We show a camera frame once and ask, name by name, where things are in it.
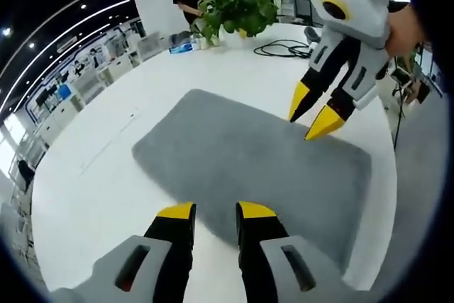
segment gray rug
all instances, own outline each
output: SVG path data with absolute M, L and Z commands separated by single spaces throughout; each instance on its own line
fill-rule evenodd
M 237 245 L 235 203 L 276 211 L 299 234 L 346 269 L 370 181 L 370 156 L 308 128 L 201 90 L 187 93 L 133 147 L 142 169 L 197 218 Z

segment potted plant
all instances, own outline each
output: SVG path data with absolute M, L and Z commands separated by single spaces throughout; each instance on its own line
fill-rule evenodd
M 199 10 L 205 23 L 201 34 L 209 45 L 223 28 L 241 38 L 255 37 L 277 21 L 277 6 L 272 0 L 201 0 Z

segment white tabletop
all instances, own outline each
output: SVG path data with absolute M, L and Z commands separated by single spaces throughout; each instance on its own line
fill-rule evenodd
M 280 38 L 305 41 L 304 27 L 276 24 L 255 44 Z M 307 60 L 263 57 L 251 49 L 163 52 L 101 93 L 61 133 L 36 172 L 33 237 L 49 290 L 87 279 L 95 260 L 129 236 L 143 235 L 159 210 L 176 204 L 136 165 L 131 148 L 190 89 L 286 119 L 295 85 L 307 67 Z M 299 122 L 310 125 L 327 99 L 326 94 Z M 368 290 L 387 251 L 397 199 L 392 138 L 380 100 L 356 111 L 334 136 L 372 158 L 367 202 L 344 276 L 353 287 Z M 185 301 L 245 302 L 238 250 L 200 221 L 195 237 Z

